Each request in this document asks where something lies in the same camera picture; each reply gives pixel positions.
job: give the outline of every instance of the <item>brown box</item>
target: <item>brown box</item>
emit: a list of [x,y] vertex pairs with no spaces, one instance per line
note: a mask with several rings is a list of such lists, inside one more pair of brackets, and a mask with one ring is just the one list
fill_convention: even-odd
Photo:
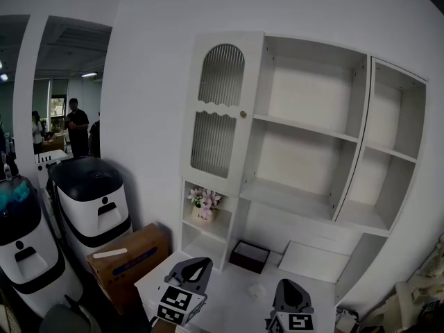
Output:
[[43,153],[56,151],[56,150],[65,151],[65,137],[63,136],[54,136],[53,141],[51,143],[45,141],[43,142]]
[[[94,254],[126,248],[127,253],[103,258]],[[88,264],[104,294],[120,314],[140,303],[134,283],[168,257],[168,237],[150,224],[87,256]]]

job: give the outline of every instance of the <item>pink flower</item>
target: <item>pink flower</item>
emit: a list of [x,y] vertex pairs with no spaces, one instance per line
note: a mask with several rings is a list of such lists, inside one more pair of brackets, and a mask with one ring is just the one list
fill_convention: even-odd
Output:
[[211,215],[213,215],[213,213],[211,212],[211,204],[205,204],[204,206],[202,206],[200,208],[200,214],[202,215],[202,217],[204,219],[208,219],[208,217],[210,217]]
[[190,195],[188,195],[188,199],[191,200],[192,202],[194,202],[194,200],[196,200],[196,197],[198,196],[197,194],[197,190],[189,190]]
[[202,202],[210,204],[210,207],[213,206],[213,208],[215,208],[220,200],[221,197],[214,191],[212,192],[207,189],[202,193]]

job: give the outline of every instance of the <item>small black box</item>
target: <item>small black box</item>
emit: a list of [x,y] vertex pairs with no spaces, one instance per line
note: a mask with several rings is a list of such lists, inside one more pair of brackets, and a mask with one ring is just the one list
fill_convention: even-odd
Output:
[[260,274],[269,255],[268,249],[240,240],[231,252],[229,262]]

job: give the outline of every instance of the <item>vase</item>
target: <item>vase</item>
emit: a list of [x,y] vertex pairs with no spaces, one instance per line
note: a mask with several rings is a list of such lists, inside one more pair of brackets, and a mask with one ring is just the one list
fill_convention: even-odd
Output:
[[193,211],[191,212],[191,218],[192,218],[194,221],[198,221],[198,222],[202,222],[202,221],[205,221],[205,222],[212,222],[212,221],[214,221],[215,218],[217,217],[217,212],[218,212],[218,210],[217,210],[217,209],[213,209],[213,210],[211,210],[211,212],[212,212],[212,215],[209,216],[209,217],[206,219],[206,218],[204,218],[204,217],[200,214],[200,208],[198,208],[198,207],[196,207],[196,206],[193,206]]

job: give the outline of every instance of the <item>ceiling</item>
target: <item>ceiling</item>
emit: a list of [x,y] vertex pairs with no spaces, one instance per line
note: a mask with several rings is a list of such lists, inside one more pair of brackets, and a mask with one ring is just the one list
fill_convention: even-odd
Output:
[[[0,72],[14,80],[27,16],[0,17]],[[95,71],[103,75],[111,27],[75,19],[49,17],[35,76],[37,78],[80,76]]]
[[103,74],[111,27],[50,17],[43,32],[35,75]]
[[7,73],[10,80],[15,76],[28,19],[25,15],[0,16],[0,73]]

